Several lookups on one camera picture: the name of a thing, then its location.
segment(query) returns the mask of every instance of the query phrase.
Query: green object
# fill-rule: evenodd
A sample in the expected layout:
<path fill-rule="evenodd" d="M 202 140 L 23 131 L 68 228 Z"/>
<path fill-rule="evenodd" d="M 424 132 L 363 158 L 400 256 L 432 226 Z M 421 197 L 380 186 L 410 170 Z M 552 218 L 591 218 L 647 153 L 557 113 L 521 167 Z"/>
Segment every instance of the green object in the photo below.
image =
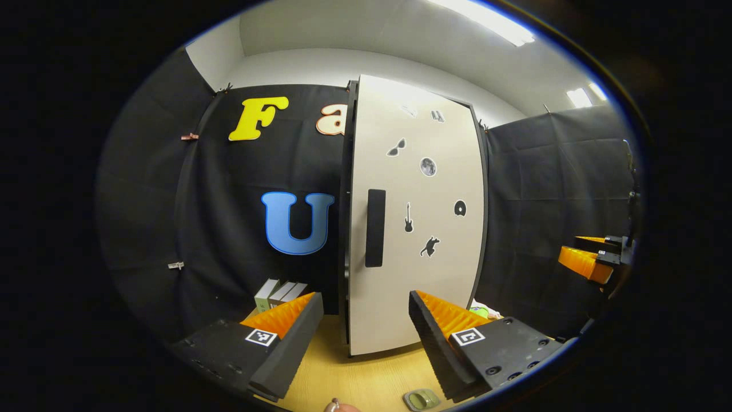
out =
<path fill-rule="evenodd" d="M 488 319 L 488 309 L 482 308 L 479 306 L 474 306 L 470 308 L 470 312 L 473 312 L 474 314 L 477 314 L 480 317 L 484 317 Z"/>
<path fill-rule="evenodd" d="M 440 399 L 429 389 L 417 389 L 404 394 L 404 402 L 414 412 L 434 408 L 440 404 Z"/>

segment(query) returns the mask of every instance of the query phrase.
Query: yellow letter f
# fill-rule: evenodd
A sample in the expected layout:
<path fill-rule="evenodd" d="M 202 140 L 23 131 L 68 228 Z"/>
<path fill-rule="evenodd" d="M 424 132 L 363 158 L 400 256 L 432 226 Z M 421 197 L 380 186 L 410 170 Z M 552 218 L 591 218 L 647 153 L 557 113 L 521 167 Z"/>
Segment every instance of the yellow letter f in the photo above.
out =
<path fill-rule="evenodd" d="M 284 110 L 289 106 L 290 102 L 285 97 L 281 98 L 256 98 L 246 99 L 242 102 L 244 111 L 239 119 L 236 130 L 229 133 L 229 140 L 254 140 L 257 139 L 262 132 L 257 130 L 257 122 L 262 122 L 265 128 L 272 123 L 275 118 L 275 107 Z"/>

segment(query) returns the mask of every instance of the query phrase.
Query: book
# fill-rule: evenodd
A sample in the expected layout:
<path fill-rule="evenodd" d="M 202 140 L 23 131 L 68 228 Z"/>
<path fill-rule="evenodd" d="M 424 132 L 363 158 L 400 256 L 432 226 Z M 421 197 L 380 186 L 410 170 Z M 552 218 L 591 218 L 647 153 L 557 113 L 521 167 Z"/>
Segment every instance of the book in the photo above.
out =
<path fill-rule="evenodd" d="M 294 301 L 295 299 L 299 298 L 300 296 L 309 293 L 309 288 L 307 287 L 307 283 L 298 283 L 295 286 L 290 289 L 289 292 L 287 292 L 287 295 L 285 295 L 284 298 L 280 299 L 282 303 Z"/>
<path fill-rule="evenodd" d="M 277 289 L 277 292 L 272 293 L 269 298 L 267 299 L 267 302 L 269 303 L 269 308 L 272 309 L 276 307 L 277 305 L 284 304 L 285 302 L 282 302 L 281 299 L 287 295 L 287 292 L 289 292 L 294 286 L 295 282 L 287 282 L 280 289 Z"/>
<path fill-rule="evenodd" d="M 264 282 L 264 285 L 259 292 L 254 295 L 254 302 L 257 304 L 257 310 L 260 313 L 269 309 L 269 302 L 267 299 L 269 299 L 269 296 L 271 296 L 278 287 L 280 287 L 279 279 L 267 279 L 267 282 Z"/>

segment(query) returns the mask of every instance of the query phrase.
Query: white wall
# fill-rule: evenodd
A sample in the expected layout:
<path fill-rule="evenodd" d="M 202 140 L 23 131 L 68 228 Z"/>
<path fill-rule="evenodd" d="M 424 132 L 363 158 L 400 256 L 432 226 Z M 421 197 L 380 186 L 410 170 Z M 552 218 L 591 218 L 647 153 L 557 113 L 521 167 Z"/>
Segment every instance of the white wall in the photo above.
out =
<path fill-rule="evenodd" d="M 244 58 L 240 21 L 239 16 L 234 16 L 201 33 L 185 48 L 195 68 L 213 90 L 226 88 L 226 76 Z"/>
<path fill-rule="evenodd" d="M 193 64 L 208 80 L 208 72 Z M 462 78 L 434 67 L 387 54 L 342 48 L 307 48 L 243 57 L 217 84 L 225 87 L 260 86 L 265 84 L 324 84 L 345 87 L 360 74 L 389 78 L 471 103 L 478 119 L 495 127 L 526 115 L 488 91 Z"/>

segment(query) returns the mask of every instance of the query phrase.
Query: blue letter u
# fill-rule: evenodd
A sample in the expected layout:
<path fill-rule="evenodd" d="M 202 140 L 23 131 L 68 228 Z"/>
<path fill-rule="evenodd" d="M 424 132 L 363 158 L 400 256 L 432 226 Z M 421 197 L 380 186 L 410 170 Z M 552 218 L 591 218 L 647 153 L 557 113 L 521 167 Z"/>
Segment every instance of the blue letter u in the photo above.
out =
<path fill-rule="evenodd" d="M 335 202 L 329 194 L 312 193 L 305 197 L 313 209 L 313 229 L 307 239 L 290 235 L 290 206 L 297 202 L 292 193 L 273 191 L 262 195 L 266 207 L 267 241 L 286 254 L 311 254 L 319 251 L 328 239 L 328 206 Z"/>

